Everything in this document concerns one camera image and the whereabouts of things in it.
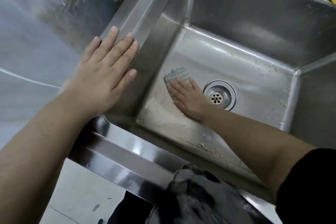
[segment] fingernail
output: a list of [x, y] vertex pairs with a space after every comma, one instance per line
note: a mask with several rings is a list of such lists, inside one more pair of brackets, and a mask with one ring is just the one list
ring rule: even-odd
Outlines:
[[129, 72], [129, 75], [132, 76], [132, 77], [134, 77], [134, 76], [137, 75], [137, 72], [138, 71], [136, 71], [135, 69], [131, 69], [131, 71]]

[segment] forearm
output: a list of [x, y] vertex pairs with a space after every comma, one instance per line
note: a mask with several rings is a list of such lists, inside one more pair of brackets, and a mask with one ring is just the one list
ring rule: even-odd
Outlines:
[[88, 121], [85, 113], [58, 96], [0, 151], [0, 219], [14, 223], [41, 193]]
[[261, 122], [210, 107], [204, 122], [276, 195], [293, 165], [314, 147]]

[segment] black pants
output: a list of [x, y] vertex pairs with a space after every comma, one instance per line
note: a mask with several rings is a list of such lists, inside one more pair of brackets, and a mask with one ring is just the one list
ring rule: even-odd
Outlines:
[[154, 205], [126, 191], [107, 224], [145, 223]]

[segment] hand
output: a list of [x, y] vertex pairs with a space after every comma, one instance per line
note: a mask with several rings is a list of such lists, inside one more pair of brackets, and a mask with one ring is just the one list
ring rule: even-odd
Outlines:
[[174, 104], [186, 115], [197, 120], [203, 120], [204, 114], [212, 107], [197, 83], [189, 78], [191, 86], [180, 77], [170, 81], [168, 90], [175, 96]]
[[137, 41], [128, 33], [115, 45], [119, 31], [112, 27], [102, 42], [96, 36], [86, 48], [74, 78], [66, 82], [59, 97], [73, 101], [89, 118], [114, 106], [137, 71], [126, 70], [139, 50]]

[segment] person's right arm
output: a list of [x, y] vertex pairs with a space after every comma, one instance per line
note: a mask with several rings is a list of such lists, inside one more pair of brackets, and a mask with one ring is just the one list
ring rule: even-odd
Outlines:
[[276, 196], [292, 167], [315, 147], [277, 128], [216, 107], [194, 80], [190, 83], [192, 86], [180, 78], [171, 81], [174, 104], [219, 134]]

